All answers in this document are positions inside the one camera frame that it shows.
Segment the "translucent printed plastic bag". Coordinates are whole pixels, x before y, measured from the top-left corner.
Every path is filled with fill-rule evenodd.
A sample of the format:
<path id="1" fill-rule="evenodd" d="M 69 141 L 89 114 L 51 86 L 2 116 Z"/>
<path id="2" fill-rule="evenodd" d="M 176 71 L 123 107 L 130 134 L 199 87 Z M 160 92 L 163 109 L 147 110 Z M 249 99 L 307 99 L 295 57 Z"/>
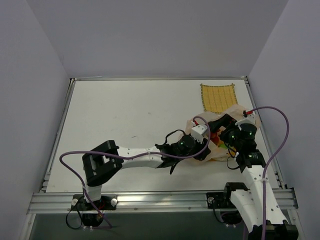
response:
<path id="1" fill-rule="evenodd" d="M 214 121 L 219 119 L 220 117 L 222 117 L 224 114 L 229 114 L 231 117 L 233 117 L 236 121 L 239 121 L 241 119 L 243 119 L 243 111 L 248 111 L 247 109 L 245 109 L 244 107 L 240 106 L 240 105 L 233 105 L 230 108 L 228 108 L 225 112 L 221 113 L 220 115 L 216 115 L 213 112 L 209 112 L 206 111 L 200 115 L 198 115 L 196 117 L 196 120 L 189 120 L 187 122 L 186 125 L 186 129 L 185 129 L 185 133 L 186 134 L 191 134 L 191 128 L 193 128 L 194 126 L 197 125 L 205 125 L 207 126 L 207 131 L 205 133 L 204 138 L 207 139 L 207 143 L 206 146 L 211 150 L 211 153 L 205 158 L 205 162 L 206 161 L 210 161 L 212 159 L 216 160 L 216 161 L 227 161 L 229 157 L 231 157 L 231 153 L 234 153 L 234 157 L 235 160 L 238 164 L 240 164 L 241 166 L 251 166 L 252 164 L 250 162 L 253 162 L 254 165 L 260 165 L 263 157 L 262 154 L 260 153 L 260 151 L 257 149 L 257 144 L 256 144 L 256 149 L 254 151 L 249 151 L 249 152 L 238 152 L 235 148 L 228 146 L 226 143 L 224 143 L 221 139 L 220 139 L 220 134 L 223 130 L 225 130 L 226 128 L 221 127 L 217 134 L 219 136 L 219 144 L 224 143 L 228 149 L 223 149 L 223 148 L 219 148 L 218 145 L 214 144 L 211 141 L 211 131 L 210 131 L 210 127 L 209 127 L 209 122 L 210 121 Z M 256 123 L 256 127 L 258 130 L 259 127 L 259 117 L 257 117 L 257 123 Z"/>

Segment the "green fake apple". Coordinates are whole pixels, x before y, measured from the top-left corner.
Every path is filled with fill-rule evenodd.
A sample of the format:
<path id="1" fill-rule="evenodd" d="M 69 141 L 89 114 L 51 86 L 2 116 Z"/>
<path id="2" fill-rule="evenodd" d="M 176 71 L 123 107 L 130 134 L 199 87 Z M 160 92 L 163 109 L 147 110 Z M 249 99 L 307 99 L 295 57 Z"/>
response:
<path id="1" fill-rule="evenodd" d="M 228 149 L 228 147 L 224 143 L 219 144 L 218 147 L 221 149 Z"/>

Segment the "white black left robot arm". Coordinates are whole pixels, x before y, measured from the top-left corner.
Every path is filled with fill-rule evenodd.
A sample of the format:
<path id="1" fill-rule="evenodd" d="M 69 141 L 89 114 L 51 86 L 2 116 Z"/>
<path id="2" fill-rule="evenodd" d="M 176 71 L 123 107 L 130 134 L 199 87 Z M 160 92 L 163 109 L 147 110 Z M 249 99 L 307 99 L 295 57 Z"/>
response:
<path id="1" fill-rule="evenodd" d="M 203 161 L 210 153 L 208 140 L 198 141 L 191 134 L 184 134 L 175 143 L 165 142 L 149 148 L 126 148 L 107 140 L 82 156 L 86 190 L 82 202 L 90 210 L 97 209 L 102 185 L 122 169 L 170 168 L 172 174 L 179 162 L 189 158 Z"/>

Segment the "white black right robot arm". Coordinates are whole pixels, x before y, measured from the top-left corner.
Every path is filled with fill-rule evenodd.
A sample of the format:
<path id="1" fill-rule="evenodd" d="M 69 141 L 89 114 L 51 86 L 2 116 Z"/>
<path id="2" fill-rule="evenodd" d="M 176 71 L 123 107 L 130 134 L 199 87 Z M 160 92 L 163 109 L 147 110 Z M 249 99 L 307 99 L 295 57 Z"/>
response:
<path id="1" fill-rule="evenodd" d="M 222 204 L 235 206 L 248 230 L 249 240 L 296 240 L 299 231 L 281 211 L 267 177 L 267 164 L 255 141 L 257 127 L 253 114 L 235 120 L 228 114 L 209 122 L 212 133 L 232 147 L 244 182 L 228 182 Z"/>

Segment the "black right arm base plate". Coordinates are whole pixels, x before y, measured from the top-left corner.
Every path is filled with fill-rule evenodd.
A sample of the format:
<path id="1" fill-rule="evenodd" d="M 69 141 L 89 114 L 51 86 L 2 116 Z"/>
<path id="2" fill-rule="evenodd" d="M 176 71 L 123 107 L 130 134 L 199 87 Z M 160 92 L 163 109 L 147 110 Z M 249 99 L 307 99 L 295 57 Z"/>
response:
<path id="1" fill-rule="evenodd" d="M 231 194 L 223 191 L 207 192 L 206 203 L 209 209 L 234 209 Z"/>

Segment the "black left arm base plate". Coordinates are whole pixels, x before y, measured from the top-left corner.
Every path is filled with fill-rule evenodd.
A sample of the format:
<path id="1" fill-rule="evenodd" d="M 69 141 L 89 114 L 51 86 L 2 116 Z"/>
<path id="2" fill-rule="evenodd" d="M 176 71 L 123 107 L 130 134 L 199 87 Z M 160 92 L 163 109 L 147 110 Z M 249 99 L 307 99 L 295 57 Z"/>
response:
<path id="1" fill-rule="evenodd" d="M 114 194 L 103 194 L 100 200 L 93 201 L 93 203 L 100 211 L 113 211 L 116 209 L 118 199 Z M 69 209 L 71 211 L 75 211 L 76 209 L 78 209 L 79 211 L 95 210 L 91 203 L 86 201 L 85 196 L 81 194 L 73 195 L 71 207 Z"/>

